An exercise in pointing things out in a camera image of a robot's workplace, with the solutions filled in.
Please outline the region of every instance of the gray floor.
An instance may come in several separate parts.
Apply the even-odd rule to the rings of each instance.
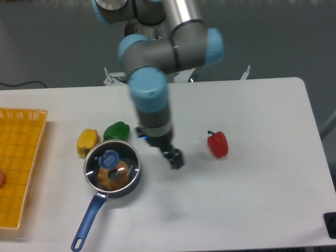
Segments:
[[[0,81],[39,80],[50,88],[100,86],[104,67],[122,71],[116,58],[125,23],[100,25],[90,2],[0,3]],[[239,79],[248,65],[253,79],[299,77],[321,128],[336,109],[336,1],[199,3],[207,24],[221,30],[226,55],[220,64],[198,69],[196,80]],[[336,130],[323,146],[336,182]]]

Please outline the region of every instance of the green bell pepper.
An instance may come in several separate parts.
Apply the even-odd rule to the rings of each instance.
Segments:
[[[130,126],[124,122],[116,122],[109,126],[103,135],[103,140],[119,139],[126,141],[130,133]]]

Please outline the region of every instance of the yellow bell pepper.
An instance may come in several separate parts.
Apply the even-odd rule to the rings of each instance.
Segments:
[[[77,140],[77,153],[85,158],[89,151],[100,142],[97,130],[85,129]]]

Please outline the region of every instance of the blue joint cap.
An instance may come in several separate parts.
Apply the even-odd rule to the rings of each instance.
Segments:
[[[124,55],[125,55],[127,49],[131,45],[133,45],[134,43],[136,43],[138,41],[141,41],[141,40],[149,41],[149,39],[146,36],[141,35],[141,34],[132,34],[132,35],[129,35],[127,37],[124,37],[118,45],[118,59],[119,59],[119,62],[122,62],[122,59],[124,58]]]
[[[204,65],[220,62],[224,57],[224,41],[220,31],[216,28],[208,29],[208,39],[205,50]]]
[[[119,163],[119,154],[113,150],[107,150],[99,157],[98,163],[100,167],[106,170],[114,169]]]
[[[103,25],[109,25],[109,23],[103,18],[103,16],[100,14],[99,10],[98,10],[98,7],[97,7],[97,4],[96,4],[96,0],[91,0],[91,3],[92,3],[92,7],[93,7],[93,10],[95,11],[95,15],[96,15],[96,18],[98,19],[98,21],[103,24]]]
[[[131,74],[128,84],[131,97],[140,111],[154,113],[168,105],[168,80],[157,68],[139,68]]]

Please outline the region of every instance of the saucepan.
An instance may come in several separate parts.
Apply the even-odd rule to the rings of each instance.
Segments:
[[[72,251],[80,251],[94,218],[107,198],[119,198],[132,192],[141,177],[140,157],[136,149],[122,140],[107,140],[97,144],[86,156],[84,175],[97,190],[79,226]]]

